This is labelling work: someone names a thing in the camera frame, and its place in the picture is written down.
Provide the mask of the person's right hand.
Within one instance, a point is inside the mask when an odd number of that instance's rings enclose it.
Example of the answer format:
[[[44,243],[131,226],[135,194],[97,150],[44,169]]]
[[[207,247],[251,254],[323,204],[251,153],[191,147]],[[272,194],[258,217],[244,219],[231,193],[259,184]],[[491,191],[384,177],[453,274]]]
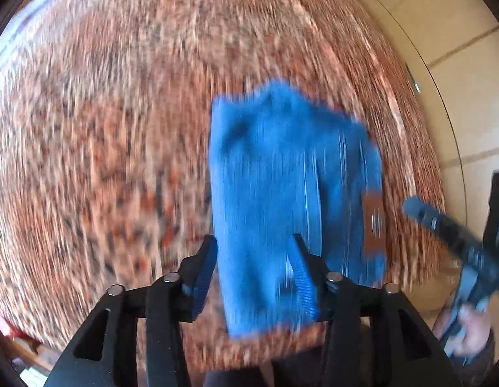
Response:
[[[482,353],[488,357],[494,356],[495,340],[488,309],[478,311],[469,304],[462,304],[456,316],[461,329],[447,341],[446,346],[451,349],[450,356],[468,362],[479,358]]]

